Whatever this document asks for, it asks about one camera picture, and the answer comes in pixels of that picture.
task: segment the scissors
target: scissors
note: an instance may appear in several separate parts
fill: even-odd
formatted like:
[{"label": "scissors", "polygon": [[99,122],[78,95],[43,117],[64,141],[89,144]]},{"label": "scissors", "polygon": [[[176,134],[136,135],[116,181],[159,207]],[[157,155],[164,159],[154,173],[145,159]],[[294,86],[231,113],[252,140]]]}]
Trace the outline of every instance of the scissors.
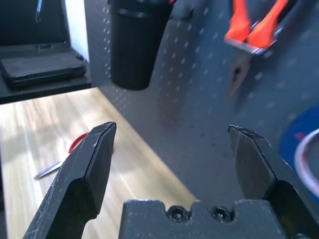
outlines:
[{"label": "scissors", "polygon": [[[72,153],[74,148],[86,137],[87,133],[84,133],[82,135],[80,135],[79,137],[77,137],[71,144],[70,148],[69,148],[69,152],[68,153]],[[34,176],[34,180],[39,180],[42,179],[48,175],[51,175],[52,173],[56,172],[59,170],[59,168],[63,165],[64,161],[59,161],[57,163],[54,163],[53,165],[49,166],[48,168],[44,169],[43,171],[41,171],[40,173],[38,173],[37,175]]]}]

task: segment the gray pegboard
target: gray pegboard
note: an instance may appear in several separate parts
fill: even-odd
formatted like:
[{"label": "gray pegboard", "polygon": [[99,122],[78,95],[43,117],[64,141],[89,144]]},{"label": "gray pegboard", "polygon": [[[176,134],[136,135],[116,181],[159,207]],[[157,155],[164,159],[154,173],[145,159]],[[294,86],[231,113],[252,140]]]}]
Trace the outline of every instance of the gray pegboard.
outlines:
[{"label": "gray pegboard", "polygon": [[[177,0],[176,7],[192,1]],[[242,198],[227,127],[238,124],[278,142],[279,120],[319,88],[319,2],[292,36],[253,67],[233,102],[227,101],[234,49],[225,44],[229,1],[193,1],[191,21],[166,26],[150,86],[127,91],[110,75],[110,12],[106,0],[86,0],[93,84],[199,199],[231,206]]]}]

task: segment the wooden desk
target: wooden desk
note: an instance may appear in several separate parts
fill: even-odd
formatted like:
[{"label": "wooden desk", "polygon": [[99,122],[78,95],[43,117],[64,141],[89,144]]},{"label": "wooden desk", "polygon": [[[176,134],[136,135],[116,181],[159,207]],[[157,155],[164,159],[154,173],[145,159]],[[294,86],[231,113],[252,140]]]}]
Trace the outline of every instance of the wooden desk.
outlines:
[{"label": "wooden desk", "polygon": [[116,239],[123,202],[159,199],[190,208],[194,196],[98,89],[0,106],[0,146],[7,234],[21,239],[54,176],[33,176],[67,156],[71,142],[92,127],[117,123],[115,153],[101,213],[83,238]]}]

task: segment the white cable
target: white cable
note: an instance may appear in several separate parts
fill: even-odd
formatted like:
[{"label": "white cable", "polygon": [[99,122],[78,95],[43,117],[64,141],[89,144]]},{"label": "white cable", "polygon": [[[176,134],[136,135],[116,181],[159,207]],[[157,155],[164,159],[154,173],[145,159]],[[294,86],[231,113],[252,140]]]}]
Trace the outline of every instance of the white cable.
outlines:
[{"label": "white cable", "polygon": [[317,197],[319,197],[319,181],[312,174],[306,157],[306,151],[308,144],[312,139],[319,134],[319,128],[312,131],[306,137],[304,137],[299,143],[295,152],[295,168],[298,176],[303,184]]}]

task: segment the screw hole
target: screw hole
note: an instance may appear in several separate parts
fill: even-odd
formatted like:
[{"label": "screw hole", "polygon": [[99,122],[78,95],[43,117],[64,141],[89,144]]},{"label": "screw hole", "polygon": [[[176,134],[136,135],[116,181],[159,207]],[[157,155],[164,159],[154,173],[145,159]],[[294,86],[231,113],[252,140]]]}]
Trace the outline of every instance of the screw hole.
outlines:
[{"label": "screw hole", "polygon": [[232,221],[232,214],[225,207],[214,207],[210,210],[210,214],[220,223],[228,223]]},{"label": "screw hole", "polygon": [[181,206],[172,206],[167,211],[167,216],[173,222],[182,223],[188,220],[189,212]]}]

